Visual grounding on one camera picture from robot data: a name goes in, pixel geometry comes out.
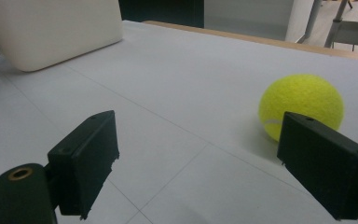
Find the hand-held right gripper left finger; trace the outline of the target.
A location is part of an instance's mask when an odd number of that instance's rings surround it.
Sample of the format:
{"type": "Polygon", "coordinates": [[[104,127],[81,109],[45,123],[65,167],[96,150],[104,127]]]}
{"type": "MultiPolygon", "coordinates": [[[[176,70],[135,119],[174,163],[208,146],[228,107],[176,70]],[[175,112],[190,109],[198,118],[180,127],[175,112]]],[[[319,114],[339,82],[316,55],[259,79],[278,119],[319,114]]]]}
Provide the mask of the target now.
{"type": "Polygon", "coordinates": [[[90,116],[64,137],[48,153],[47,165],[52,201],[61,214],[87,218],[118,158],[113,110],[90,116]]]}

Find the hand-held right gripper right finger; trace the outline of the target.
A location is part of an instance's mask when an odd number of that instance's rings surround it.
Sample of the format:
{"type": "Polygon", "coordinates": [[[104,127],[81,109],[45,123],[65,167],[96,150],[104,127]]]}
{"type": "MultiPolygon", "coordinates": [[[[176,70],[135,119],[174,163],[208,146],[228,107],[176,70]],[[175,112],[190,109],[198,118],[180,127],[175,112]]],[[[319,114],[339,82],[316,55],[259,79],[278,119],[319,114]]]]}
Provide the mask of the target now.
{"type": "Polygon", "coordinates": [[[358,219],[357,143],[317,119],[286,112],[277,157],[334,219],[358,219]]]}

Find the yellow tennis ball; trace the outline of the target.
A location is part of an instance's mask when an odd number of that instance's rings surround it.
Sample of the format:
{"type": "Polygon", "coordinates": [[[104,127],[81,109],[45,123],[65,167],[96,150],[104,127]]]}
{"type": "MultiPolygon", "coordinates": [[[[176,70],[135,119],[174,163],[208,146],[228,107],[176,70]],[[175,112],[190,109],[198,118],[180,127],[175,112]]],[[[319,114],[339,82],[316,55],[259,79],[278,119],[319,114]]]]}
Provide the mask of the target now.
{"type": "Polygon", "coordinates": [[[259,120],[275,141],[280,139],[285,112],[317,119],[338,130],[344,118],[344,102],[338,90],[324,78],[294,74],[274,81],[259,102],[259,120]]]}

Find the white plastic bin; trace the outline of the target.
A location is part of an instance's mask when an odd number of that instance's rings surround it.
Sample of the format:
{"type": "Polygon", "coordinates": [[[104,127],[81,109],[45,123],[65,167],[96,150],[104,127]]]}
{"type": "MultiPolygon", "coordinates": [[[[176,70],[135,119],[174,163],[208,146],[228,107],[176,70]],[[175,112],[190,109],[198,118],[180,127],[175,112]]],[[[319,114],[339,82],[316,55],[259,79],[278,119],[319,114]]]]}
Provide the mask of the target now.
{"type": "Polygon", "coordinates": [[[0,55],[31,72],[117,43],[118,0],[0,0],[0,55]]]}

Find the wooden table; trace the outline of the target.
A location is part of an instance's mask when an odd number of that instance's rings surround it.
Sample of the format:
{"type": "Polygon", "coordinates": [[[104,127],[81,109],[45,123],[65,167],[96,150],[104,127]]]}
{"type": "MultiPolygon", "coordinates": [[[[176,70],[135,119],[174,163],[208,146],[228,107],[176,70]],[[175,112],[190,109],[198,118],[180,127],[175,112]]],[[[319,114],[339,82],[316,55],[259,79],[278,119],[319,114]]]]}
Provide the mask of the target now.
{"type": "Polygon", "coordinates": [[[151,24],[151,25],[156,25],[156,26],[160,26],[160,27],[172,28],[172,29],[176,29],[176,30],[188,31],[188,32],[193,32],[193,33],[198,33],[198,34],[216,35],[216,36],[222,36],[222,37],[227,37],[227,38],[239,39],[242,41],[254,42],[254,43],[264,44],[264,45],[271,45],[271,46],[280,47],[280,48],[284,48],[284,49],[295,49],[295,50],[312,52],[312,53],[317,53],[317,54],[322,54],[322,55],[358,60],[358,52],[351,52],[351,51],[346,51],[346,50],[342,50],[342,49],[327,49],[327,48],[323,48],[323,47],[308,46],[308,45],[297,44],[297,43],[292,43],[292,42],[285,42],[285,41],[281,41],[281,40],[268,39],[268,38],[264,38],[264,37],[233,34],[233,33],[228,33],[228,32],[222,32],[222,31],[216,31],[216,30],[210,30],[210,29],[204,29],[204,28],[197,28],[197,27],[190,27],[190,26],[161,22],[161,21],[146,21],[145,24],[151,24]]]}

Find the white cabinet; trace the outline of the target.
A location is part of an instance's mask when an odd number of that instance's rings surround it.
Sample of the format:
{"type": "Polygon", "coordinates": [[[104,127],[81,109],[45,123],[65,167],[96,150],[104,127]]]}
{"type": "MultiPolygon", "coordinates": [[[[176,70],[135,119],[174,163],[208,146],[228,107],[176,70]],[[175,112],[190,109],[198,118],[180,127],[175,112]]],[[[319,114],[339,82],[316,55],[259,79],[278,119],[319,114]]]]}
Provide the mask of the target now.
{"type": "Polygon", "coordinates": [[[294,0],[204,0],[207,29],[284,40],[294,0]]]}

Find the dark curtain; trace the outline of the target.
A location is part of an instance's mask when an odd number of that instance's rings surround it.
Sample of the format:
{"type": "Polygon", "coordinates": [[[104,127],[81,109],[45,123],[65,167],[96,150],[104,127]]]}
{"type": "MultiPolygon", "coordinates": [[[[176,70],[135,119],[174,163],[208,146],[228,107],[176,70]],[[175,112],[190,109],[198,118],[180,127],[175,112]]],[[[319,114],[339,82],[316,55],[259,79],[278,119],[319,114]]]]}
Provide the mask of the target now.
{"type": "Polygon", "coordinates": [[[162,21],[204,27],[204,0],[118,0],[128,21],[162,21]]]}

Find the white metal desk frame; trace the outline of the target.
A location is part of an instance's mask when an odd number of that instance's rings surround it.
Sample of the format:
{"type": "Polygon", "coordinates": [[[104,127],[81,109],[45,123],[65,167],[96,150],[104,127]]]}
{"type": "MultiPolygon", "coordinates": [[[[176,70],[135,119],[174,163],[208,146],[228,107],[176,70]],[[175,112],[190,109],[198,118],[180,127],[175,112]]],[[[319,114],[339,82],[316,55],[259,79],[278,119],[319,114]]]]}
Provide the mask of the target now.
{"type": "MultiPolygon", "coordinates": [[[[323,1],[313,0],[305,34],[297,40],[297,43],[303,43],[306,39],[310,38],[323,1]]],[[[352,8],[351,0],[339,0],[337,14],[332,19],[332,24],[324,41],[325,48],[332,49],[335,43],[358,46],[358,21],[343,20],[346,6],[352,8]]]]}

